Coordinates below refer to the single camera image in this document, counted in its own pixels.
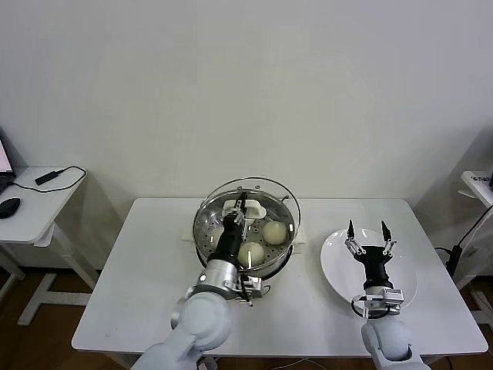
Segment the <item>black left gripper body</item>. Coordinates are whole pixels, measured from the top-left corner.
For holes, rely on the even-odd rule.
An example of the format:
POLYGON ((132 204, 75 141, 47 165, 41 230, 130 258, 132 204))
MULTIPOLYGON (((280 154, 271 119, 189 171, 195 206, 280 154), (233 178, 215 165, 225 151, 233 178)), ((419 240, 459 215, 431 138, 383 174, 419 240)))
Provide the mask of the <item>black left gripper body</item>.
POLYGON ((237 223, 235 217, 223 219, 223 232, 216 250, 209 256, 209 261, 222 260, 232 265, 239 265, 238 254, 243 243, 243 222, 237 223))

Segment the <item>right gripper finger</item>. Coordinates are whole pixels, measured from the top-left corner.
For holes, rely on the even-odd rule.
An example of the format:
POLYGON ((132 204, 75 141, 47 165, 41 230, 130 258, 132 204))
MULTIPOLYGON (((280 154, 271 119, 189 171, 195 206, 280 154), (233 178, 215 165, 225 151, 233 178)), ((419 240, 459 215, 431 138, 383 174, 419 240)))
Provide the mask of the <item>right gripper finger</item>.
POLYGON ((393 249, 397 241, 395 241, 392 238, 391 230, 383 220, 381 221, 381 229, 382 229, 382 236, 384 239, 383 255, 387 255, 388 257, 393 257, 393 249))
POLYGON ((352 255, 363 255, 366 254, 365 249, 359 245, 356 240, 353 221, 349 219, 349 224, 347 228, 347 236, 345 240, 345 245, 352 255))

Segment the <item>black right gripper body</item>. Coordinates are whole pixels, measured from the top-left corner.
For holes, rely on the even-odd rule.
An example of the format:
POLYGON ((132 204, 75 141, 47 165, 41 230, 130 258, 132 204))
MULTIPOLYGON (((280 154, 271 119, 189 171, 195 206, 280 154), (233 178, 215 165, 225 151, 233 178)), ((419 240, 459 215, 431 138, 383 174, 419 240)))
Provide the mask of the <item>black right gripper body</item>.
POLYGON ((363 253, 356 254, 356 261, 364 266, 366 280, 363 287, 392 288, 393 284, 390 282, 385 269, 385 264, 391 260, 392 256, 384 253, 385 249, 381 246, 364 245, 361 248, 363 253))

